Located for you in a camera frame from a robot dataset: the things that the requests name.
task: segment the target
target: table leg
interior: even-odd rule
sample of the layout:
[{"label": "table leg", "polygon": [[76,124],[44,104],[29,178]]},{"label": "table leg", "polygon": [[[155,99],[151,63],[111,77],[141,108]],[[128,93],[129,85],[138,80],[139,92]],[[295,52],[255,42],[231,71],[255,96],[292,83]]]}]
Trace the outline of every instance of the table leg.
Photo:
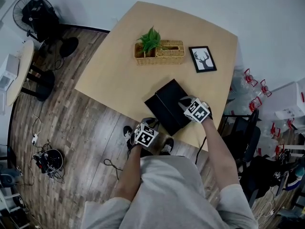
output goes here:
[{"label": "table leg", "polygon": [[33,91],[31,91],[27,88],[24,88],[24,87],[21,88],[21,92],[23,92],[25,94],[28,94],[28,95],[31,95],[31,96],[34,96],[34,97],[37,97],[37,98],[43,98],[42,94],[39,94],[37,92],[33,92]]},{"label": "table leg", "polygon": [[44,73],[44,71],[42,71],[41,69],[37,68],[35,65],[32,65],[32,64],[30,66],[30,69],[39,73],[39,74],[41,74],[41,75]]},{"label": "table leg", "polygon": [[30,73],[27,74],[27,78],[30,79],[31,81],[34,81],[34,82],[38,83],[39,85],[42,85],[42,86],[45,86],[45,87],[48,87],[48,88],[51,88],[51,89],[54,86],[53,84],[50,84],[50,83],[48,83],[48,82],[36,77],[35,75],[30,74]]}]

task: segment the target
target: wooden table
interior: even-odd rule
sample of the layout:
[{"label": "wooden table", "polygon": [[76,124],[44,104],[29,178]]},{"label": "wooden table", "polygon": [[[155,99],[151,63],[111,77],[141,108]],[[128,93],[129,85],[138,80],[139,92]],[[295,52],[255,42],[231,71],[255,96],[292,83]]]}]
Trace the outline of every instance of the wooden table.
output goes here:
[{"label": "wooden table", "polygon": [[[42,71],[39,68],[32,65],[32,59],[34,55],[34,43],[31,40],[28,40],[24,43],[23,48],[18,52],[17,57],[19,58],[19,68],[18,76],[11,83],[7,92],[6,92],[6,105],[12,105],[20,92],[35,96],[40,101],[44,101],[51,94],[54,86],[54,74],[52,71]],[[33,74],[29,73],[29,70],[33,70],[39,73],[41,76],[36,77]],[[28,78],[31,81],[36,82],[38,85],[36,87],[36,92],[31,91],[23,87],[25,79]]]},{"label": "wooden table", "polygon": [[[182,40],[181,65],[137,66],[133,58],[136,40],[154,26],[161,39]],[[217,71],[196,73],[188,47],[208,46]],[[206,101],[218,127],[233,75],[237,37],[193,15],[167,7],[137,2],[99,46],[75,89],[134,119],[153,117],[144,101],[172,79],[190,95]],[[200,147],[205,137],[198,123],[190,123],[174,138]]]}]

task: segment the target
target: black shoe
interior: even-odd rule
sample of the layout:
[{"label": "black shoe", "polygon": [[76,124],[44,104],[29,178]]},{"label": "black shoe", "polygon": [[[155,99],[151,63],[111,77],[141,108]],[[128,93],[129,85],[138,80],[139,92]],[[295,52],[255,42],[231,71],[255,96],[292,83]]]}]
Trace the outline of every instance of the black shoe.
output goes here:
[{"label": "black shoe", "polygon": [[162,148],[160,155],[170,155],[171,151],[173,149],[173,139],[172,138],[167,138],[164,147]]},{"label": "black shoe", "polygon": [[132,128],[128,125],[124,126],[123,134],[127,143],[128,150],[132,148],[131,139],[133,139]]}]

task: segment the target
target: wooden floor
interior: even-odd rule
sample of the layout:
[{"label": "wooden floor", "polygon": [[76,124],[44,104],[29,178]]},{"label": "wooden floor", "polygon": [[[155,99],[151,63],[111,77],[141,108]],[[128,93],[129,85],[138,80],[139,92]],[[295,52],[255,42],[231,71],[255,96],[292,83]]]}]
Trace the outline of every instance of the wooden floor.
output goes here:
[{"label": "wooden floor", "polygon": [[[50,140],[52,147],[63,153],[65,183],[52,182],[46,175],[41,174],[32,161],[30,166],[34,175],[34,185],[18,187],[31,214],[45,229],[77,229],[80,227],[86,200],[104,202],[111,198],[117,184],[116,173],[112,167],[105,166],[103,161],[108,158],[116,166],[123,167],[127,158],[127,147],[122,129],[125,125],[135,127],[137,124],[134,120],[74,90],[82,71],[107,34],[84,29],[69,29],[64,38],[71,36],[79,39],[79,46],[65,59],[64,66],[56,71],[56,86],[53,93],[44,103],[38,102],[34,97],[30,98],[36,115],[42,108],[43,125],[37,145],[42,146]],[[61,42],[58,42],[57,46],[51,47],[53,53],[47,54],[43,60],[39,58],[36,66],[43,65],[44,70],[46,66],[53,69],[55,51],[59,50],[60,45]],[[30,88],[35,89],[35,83],[31,83]],[[28,164],[32,155],[37,152],[31,144],[34,121],[29,96],[21,94],[14,111],[10,144],[16,153],[17,165],[23,170],[25,183],[32,182]],[[39,129],[40,126],[36,122],[34,133]],[[154,154],[160,151],[165,139],[165,135],[158,136],[152,148]],[[186,156],[195,161],[197,151],[197,148],[177,141],[172,154]],[[216,206],[219,190],[207,157],[207,152],[202,151],[197,166],[203,179],[207,199]],[[280,208],[291,195],[292,193],[288,192],[282,198],[277,198],[281,201],[277,207]],[[270,192],[259,199],[254,205],[254,214],[257,215],[265,201],[271,199]]]}]

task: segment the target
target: black picture frame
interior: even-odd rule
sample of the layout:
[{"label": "black picture frame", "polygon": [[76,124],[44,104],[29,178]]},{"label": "black picture frame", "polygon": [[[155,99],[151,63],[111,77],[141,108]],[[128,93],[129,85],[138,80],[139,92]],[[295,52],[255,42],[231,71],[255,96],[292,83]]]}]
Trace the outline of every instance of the black picture frame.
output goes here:
[{"label": "black picture frame", "polygon": [[[213,64],[212,67],[208,67],[207,69],[199,69],[199,67],[198,67],[198,65],[197,65],[197,61],[196,61],[195,55],[194,55],[194,53],[193,53],[193,49],[196,49],[196,48],[198,48],[198,49],[203,48],[203,49],[206,49],[206,50],[207,50],[207,52],[208,52],[208,54],[209,54],[209,58],[211,59],[212,64]],[[211,54],[211,52],[210,52],[208,46],[189,47],[189,50],[190,50],[190,54],[191,54],[191,56],[192,56],[192,60],[193,60],[193,63],[194,63],[194,66],[195,66],[195,69],[196,69],[196,72],[197,72],[197,73],[210,72],[210,71],[217,71],[216,65],[215,65],[215,63],[214,63],[212,54]]]}]

